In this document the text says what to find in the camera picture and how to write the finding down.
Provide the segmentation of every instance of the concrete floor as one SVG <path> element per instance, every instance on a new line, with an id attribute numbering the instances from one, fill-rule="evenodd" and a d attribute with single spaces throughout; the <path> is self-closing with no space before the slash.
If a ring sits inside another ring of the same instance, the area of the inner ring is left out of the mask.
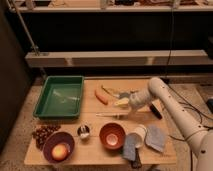
<path id="1" fill-rule="evenodd" d="M 207 106 L 205 105 L 203 99 L 201 98 L 200 94 L 196 89 L 196 84 L 171 84 L 171 86 L 181 94 L 181 96 L 185 97 L 191 104 L 196 106 L 199 110 L 206 114 L 210 114 Z M 31 140 L 31 133 L 35 129 L 36 119 L 33 118 L 32 113 L 34 110 L 34 101 L 33 99 L 38 98 L 38 90 L 35 86 L 32 86 L 25 103 L 23 104 L 22 110 L 16 120 L 16 123 L 11 131 L 11 134 L 8 138 L 8 141 L 5 145 L 5 148 L 0 156 L 0 170 L 1 171 L 44 171 L 44 170 L 52 170 L 50 167 L 45 166 L 26 166 L 24 165 L 24 158 L 27 152 L 28 145 Z M 199 117 L 195 112 L 189 110 L 189 112 L 195 116 L 197 119 Z M 168 115 L 166 109 L 163 108 L 163 114 L 165 115 L 168 121 L 168 127 L 170 130 L 170 134 L 182 138 L 180 135 L 177 127 L 175 126 L 174 122 L 172 121 L 171 117 Z M 207 121 L 204 119 L 205 125 L 213 126 L 212 121 Z M 190 152 L 189 147 L 185 142 L 179 142 L 173 140 L 175 150 L 177 152 L 177 163 L 174 165 L 161 165 L 158 166 L 157 169 L 161 171 L 189 171 L 190 170 Z M 194 159 L 194 170 L 196 165 L 196 159 Z M 117 167 L 110 167 L 110 166 L 81 166 L 81 167 L 69 167 L 64 168 L 63 170 L 87 170 L 87 171 L 124 171 L 124 170 L 131 170 L 130 167 L 126 166 L 117 166 Z"/>

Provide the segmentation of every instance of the red bowl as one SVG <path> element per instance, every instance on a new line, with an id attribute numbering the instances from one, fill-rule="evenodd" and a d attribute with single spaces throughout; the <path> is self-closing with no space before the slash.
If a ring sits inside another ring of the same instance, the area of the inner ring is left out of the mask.
<path id="1" fill-rule="evenodd" d="M 125 140 L 125 131 L 117 123 L 108 123 L 104 125 L 99 133 L 103 146 L 110 150 L 116 150 L 123 146 Z"/>

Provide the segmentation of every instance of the carrot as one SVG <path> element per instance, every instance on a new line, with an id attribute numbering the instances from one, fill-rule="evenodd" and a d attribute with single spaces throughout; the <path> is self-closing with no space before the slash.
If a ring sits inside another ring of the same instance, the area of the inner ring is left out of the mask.
<path id="1" fill-rule="evenodd" d="M 95 97 L 104 105 L 108 105 L 108 100 L 103 96 L 101 96 L 100 94 L 98 94 L 97 90 L 95 90 Z"/>

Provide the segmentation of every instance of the green tray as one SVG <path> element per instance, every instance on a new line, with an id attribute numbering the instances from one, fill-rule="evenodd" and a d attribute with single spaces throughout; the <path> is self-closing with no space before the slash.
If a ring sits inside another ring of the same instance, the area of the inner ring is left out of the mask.
<path id="1" fill-rule="evenodd" d="M 43 119 L 78 117 L 83 84 L 83 76 L 49 76 L 33 115 Z"/>

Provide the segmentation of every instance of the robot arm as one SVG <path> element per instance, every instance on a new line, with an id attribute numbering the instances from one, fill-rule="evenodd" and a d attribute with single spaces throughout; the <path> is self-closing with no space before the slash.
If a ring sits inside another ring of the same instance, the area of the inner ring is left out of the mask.
<path id="1" fill-rule="evenodd" d="M 159 98 L 198 158 L 197 171 L 213 170 L 213 131 L 207 131 L 169 93 L 167 85 L 159 78 L 152 78 L 148 87 L 130 96 L 129 104 L 137 110 Z"/>

